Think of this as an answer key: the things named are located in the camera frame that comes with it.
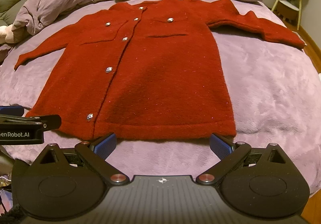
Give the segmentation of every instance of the red jacket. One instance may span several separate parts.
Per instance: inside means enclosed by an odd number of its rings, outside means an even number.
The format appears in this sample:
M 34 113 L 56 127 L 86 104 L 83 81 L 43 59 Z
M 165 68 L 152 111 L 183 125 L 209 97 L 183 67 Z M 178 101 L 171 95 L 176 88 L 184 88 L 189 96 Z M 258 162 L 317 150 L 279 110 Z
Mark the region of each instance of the red jacket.
M 59 114 L 59 130 L 83 140 L 111 131 L 125 139 L 234 136 L 232 104 L 209 29 L 221 25 L 304 47 L 289 29 L 252 11 L 240 15 L 230 0 L 118 3 L 20 55 L 15 69 L 66 48 L 27 116 Z

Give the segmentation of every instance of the silver button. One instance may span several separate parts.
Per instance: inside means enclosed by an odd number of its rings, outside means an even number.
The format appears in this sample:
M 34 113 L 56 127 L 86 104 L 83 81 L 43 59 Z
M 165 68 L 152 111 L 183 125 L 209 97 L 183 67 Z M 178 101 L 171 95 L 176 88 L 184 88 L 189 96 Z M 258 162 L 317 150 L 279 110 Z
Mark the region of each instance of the silver button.
M 92 113 L 87 115 L 87 121 L 90 121 L 92 119 Z
M 113 70 L 113 67 L 107 67 L 107 69 L 106 69 L 106 73 L 110 73 L 110 72 L 111 72 L 111 70 Z

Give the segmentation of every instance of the bed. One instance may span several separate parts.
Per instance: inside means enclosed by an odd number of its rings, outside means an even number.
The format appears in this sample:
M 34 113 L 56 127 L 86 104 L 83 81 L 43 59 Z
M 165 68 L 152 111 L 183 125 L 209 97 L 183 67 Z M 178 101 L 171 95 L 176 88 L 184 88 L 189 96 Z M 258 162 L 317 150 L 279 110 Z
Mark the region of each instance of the bed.
M 143 1 L 129 0 L 135 5 Z M 41 32 L 10 50 L 0 68 L 0 105 L 19 104 L 30 110 L 44 87 L 63 49 L 14 71 L 19 55 L 34 50 L 46 38 L 81 17 L 109 9 L 117 0 L 97 0 L 67 15 L 59 16 Z M 232 0 L 241 14 L 252 10 L 258 17 L 282 22 L 259 0 Z M 309 184 L 310 195 L 321 188 L 321 82 L 309 57 L 291 46 L 263 41 L 258 35 L 232 27 L 213 29 L 223 73 L 232 101 L 236 141 L 252 147 L 278 143 L 293 160 Z M 41 145 L 4 146 L 15 159 L 28 163 L 49 143 L 61 148 L 80 142 L 59 131 L 44 134 Z M 194 178 L 219 161 L 206 138 L 189 141 L 118 140 L 107 158 L 110 164 L 133 175 L 185 175 Z

